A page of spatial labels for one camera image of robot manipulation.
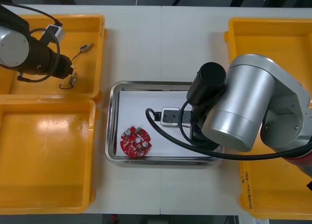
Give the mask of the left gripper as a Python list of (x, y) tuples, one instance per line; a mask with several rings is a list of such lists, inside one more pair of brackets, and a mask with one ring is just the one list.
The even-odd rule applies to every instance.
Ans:
[[(49, 67), (52, 70), (54, 67), (56, 58), (57, 58), (57, 53), (51, 49), (49, 52), (50, 52)], [(74, 69), (72, 68), (71, 59), (66, 57), (65, 55), (60, 55), (56, 69), (53, 72), (51, 72), (51, 76), (58, 78), (58, 79), (64, 79), (68, 77), (69, 75), (72, 75), (73, 72), (74, 72)]]

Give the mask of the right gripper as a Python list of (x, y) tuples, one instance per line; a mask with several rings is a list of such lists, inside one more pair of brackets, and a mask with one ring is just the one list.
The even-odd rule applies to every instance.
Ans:
[(200, 121), (192, 116), (193, 112), (191, 112), (190, 119), (188, 123), (190, 124), (190, 138), (185, 134), (183, 130), (183, 126), (181, 126), (181, 134), (192, 146), (204, 148), (207, 150), (216, 150), (217, 143), (211, 141), (201, 132), (201, 128), (198, 125)]

